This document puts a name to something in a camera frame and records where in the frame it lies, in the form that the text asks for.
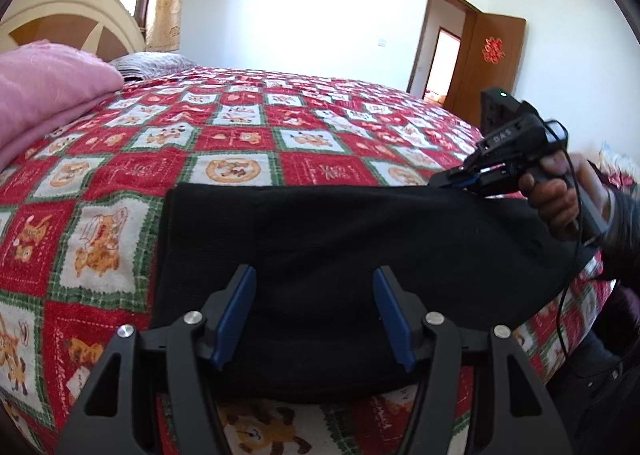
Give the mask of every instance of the folded pink blanket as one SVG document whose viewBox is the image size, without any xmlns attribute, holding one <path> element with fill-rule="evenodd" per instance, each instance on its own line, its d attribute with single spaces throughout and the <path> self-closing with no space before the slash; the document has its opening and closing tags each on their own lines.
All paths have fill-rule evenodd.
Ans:
<svg viewBox="0 0 640 455">
<path fill-rule="evenodd" d="M 72 121 L 75 121 L 85 112 L 97 107 L 110 96 L 111 93 L 105 94 L 104 96 L 99 96 L 98 98 L 86 103 L 80 103 L 71 109 L 58 112 L 58 114 L 38 123 L 34 127 L 29 128 L 29 130 L 25 130 L 13 141 L 10 141 L 6 145 L 0 147 L 0 172 L 9 166 L 9 164 L 22 152 L 26 152 L 37 140 L 53 132 L 56 128 L 68 125 Z"/>
<path fill-rule="evenodd" d="M 124 85 L 93 54 L 43 40 L 0 54 L 0 150 L 23 132 Z"/>
</svg>

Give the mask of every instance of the black sleeve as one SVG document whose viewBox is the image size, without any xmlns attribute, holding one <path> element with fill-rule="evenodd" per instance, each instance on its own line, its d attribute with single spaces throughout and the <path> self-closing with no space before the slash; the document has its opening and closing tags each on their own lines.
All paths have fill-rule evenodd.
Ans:
<svg viewBox="0 0 640 455">
<path fill-rule="evenodd" d="M 613 193 L 613 219 L 602 244 L 604 276 L 640 290 L 640 202 L 620 191 Z"/>
</svg>

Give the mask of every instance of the blue gripper pad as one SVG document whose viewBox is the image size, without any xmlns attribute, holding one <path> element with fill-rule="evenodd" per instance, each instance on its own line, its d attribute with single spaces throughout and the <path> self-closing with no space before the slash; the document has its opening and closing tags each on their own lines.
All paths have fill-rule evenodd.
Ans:
<svg viewBox="0 0 640 455">
<path fill-rule="evenodd" d="M 255 269 L 248 267 L 229 299 L 216 331 L 216 348 L 211 363 L 219 371 L 231 360 L 255 297 Z"/>
<path fill-rule="evenodd" d="M 412 350 L 411 327 L 402 313 L 400 304 L 390 284 L 397 287 L 393 289 L 402 291 L 398 281 L 386 278 L 382 269 L 376 269 L 373 273 L 373 298 L 378 306 L 378 311 L 385 326 L 386 337 L 393 349 L 396 361 L 404 366 L 406 372 L 412 372 L 416 365 L 416 359 Z"/>
</svg>

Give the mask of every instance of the person's arm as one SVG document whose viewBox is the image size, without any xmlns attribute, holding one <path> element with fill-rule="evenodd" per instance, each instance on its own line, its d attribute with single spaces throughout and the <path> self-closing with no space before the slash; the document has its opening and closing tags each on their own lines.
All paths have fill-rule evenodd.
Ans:
<svg viewBox="0 0 640 455">
<path fill-rule="evenodd" d="M 631 197 L 603 186 L 589 162 L 572 154 L 578 182 L 591 197 L 596 208 L 609 223 L 601 248 L 607 276 L 640 280 L 640 205 Z M 562 152 L 540 162 L 551 175 L 569 173 L 569 164 Z M 569 190 L 562 179 L 536 184 L 530 175 L 520 178 L 519 188 L 540 218 L 547 222 L 551 234 L 561 240 L 575 240 L 568 225 L 578 216 L 575 190 Z"/>
</svg>

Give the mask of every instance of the person's hand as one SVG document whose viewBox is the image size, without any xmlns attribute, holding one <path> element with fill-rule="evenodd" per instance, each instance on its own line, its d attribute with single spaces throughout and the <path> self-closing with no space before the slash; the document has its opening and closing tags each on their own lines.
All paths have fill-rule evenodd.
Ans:
<svg viewBox="0 0 640 455">
<path fill-rule="evenodd" d="M 604 220 L 609 220 L 609 193 L 589 162 L 580 154 L 570 154 L 578 183 L 589 194 Z M 551 175 L 571 175 L 564 153 L 556 152 L 540 161 L 540 166 Z M 575 233 L 568 225 L 578 216 L 578 200 L 575 189 L 568 189 L 562 179 L 538 183 L 530 174 L 520 177 L 518 187 L 529 204 L 538 210 L 540 218 L 549 226 L 551 234 L 560 240 L 573 240 Z"/>
</svg>

